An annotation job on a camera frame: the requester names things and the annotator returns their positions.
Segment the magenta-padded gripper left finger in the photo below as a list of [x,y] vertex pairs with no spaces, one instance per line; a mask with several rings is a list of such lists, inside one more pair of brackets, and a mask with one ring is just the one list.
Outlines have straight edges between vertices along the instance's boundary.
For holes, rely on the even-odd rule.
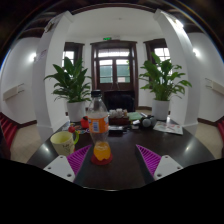
[[69,156],[59,155],[44,170],[67,181],[73,182],[83,164],[90,145],[82,147]]

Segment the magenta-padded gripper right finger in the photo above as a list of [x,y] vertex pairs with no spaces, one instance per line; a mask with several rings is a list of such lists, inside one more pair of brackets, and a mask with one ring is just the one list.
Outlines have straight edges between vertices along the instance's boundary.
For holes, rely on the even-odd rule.
[[136,147],[154,180],[160,180],[182,169],[182,166],[169,155],[160,156],[141,145]]

